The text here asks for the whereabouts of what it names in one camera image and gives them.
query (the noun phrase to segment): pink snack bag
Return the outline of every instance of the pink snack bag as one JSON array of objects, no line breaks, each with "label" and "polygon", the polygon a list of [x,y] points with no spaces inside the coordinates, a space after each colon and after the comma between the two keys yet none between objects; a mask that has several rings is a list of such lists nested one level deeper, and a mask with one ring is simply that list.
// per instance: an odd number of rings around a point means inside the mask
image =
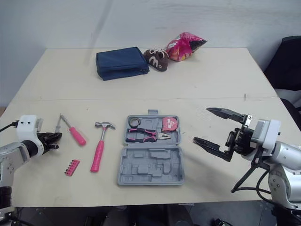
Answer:
[{"label": "pink snack bag", "polygon": [[166,48],[169,58],[175,61],[185,60],[207,41],[189,32],[183,32],[172,40]]}]

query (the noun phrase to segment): shoelace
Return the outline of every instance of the shoelace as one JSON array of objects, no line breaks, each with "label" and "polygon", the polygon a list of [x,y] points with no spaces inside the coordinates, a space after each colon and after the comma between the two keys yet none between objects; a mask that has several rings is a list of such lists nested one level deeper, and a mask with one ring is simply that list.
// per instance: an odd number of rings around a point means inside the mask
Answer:
[{"label": "shoelace", "polygon": [[153,54],[155,52],[162,53],[164,58],[165,58],[165,54],[168,57],[168,53],[164,49],[162,49],[162,48],[152,48],[152,49],[150,49],[150,54]]}]

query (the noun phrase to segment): toolbox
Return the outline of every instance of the toolbox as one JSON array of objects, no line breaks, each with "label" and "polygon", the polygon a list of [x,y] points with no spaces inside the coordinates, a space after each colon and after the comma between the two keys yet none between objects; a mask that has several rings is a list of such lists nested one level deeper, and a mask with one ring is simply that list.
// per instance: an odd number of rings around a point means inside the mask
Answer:
[{"label": "toolbox", "polygon": [[[125,147],[121,154],[118,184],[127,186],[182,185],[184,183],[184,166],[182,149],[178,146],[181,141],[179,118],[174,115],[158,115],[158,110],[149,110],[148,113],[148,115],[127,117]],[[137,128],[132,129],[128,122],[134,117],[140,120],[140,124]],[[139,131],[144,128],[154,133],[162,133],[164,117],[173,117],[178,123],[175,131],[163,131],[170,135],[168,139],[157,139],[150,142],[148,141],[149,135],[131,131]]]}]

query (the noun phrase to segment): brown shoe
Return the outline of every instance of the brown shoe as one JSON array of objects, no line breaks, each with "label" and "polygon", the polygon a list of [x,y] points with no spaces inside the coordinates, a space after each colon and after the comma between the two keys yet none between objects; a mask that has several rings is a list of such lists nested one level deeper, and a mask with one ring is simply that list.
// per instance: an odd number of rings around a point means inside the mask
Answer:
[{"label": "brown shoe", "polygon": [[149,65],[158,71],[164,72],[167,70],[169,56],[165,50],[159,48],[148,49],[143,56]]}]

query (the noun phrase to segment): cable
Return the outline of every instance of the cable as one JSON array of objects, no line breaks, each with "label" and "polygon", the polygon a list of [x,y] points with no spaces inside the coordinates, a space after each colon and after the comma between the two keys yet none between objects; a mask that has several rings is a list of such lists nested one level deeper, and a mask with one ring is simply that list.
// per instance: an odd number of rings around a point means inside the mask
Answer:
[{"label": "cable", "polygon": [[256,169],[255,166],[251,166],[251,168],[244,174],[244,176],[234,185],[234,187],[231,190],[231,193],[235,193],[237,189],[244,183],[245,180],[254,172]]},{"label": "cable", "polygon": [[2,129],[0,129],[0,133],[1,133],[2,131],[6,130],[7,128],[11,127],[11,126],[13,126],[12,123],[9,124],[9,125],[7,125],[7,126],[5,126],[5,127],[3,127]]},{"label": "cable", "polygon": [[11,126],[17,127],[18,122],[19,122],[19,120],[15,121],[15,122],[12,122],[11,124],[9,124],[9,125],[3,127],[2,129],[0,129],[0,133],[1,133],[2,131],[6,130],[7,128],[11,127]]},{"label": "cable", "polygon": [[270,203],[270,204],[272,204],[272,205],[279,206],[278,203],[276,203],[276,202],[274,202],[274,201],[272,201],[272,200],[269,200],[269,199],[263,197],[262,194],[260,194],[259,186],[260,186],[262,180],[264,179],[264,177],[265,177],[268,173],[269,173],[269,170],[266,170],[266,171],[261,175],[261,177],[259,178],[259,180],[257,181],[257,184],[256,184],[256,192],[257,192],[258,196],[259,196],[262,200],[264,200],[264,201],[266,201],[266,202],[268,202],[268,203]]},{"label": "cable", "polygon": [[[243,190],[257,191],[257,188],[256,187],[239,187],[238,189],[236,189],[236,191],[243,191]],[[271,194],[270,191],[267,191],[267,190],[264,190],[264,189],[261,189],[261,188],[259,188],[259,191],[267,193],[267,194]]]}]

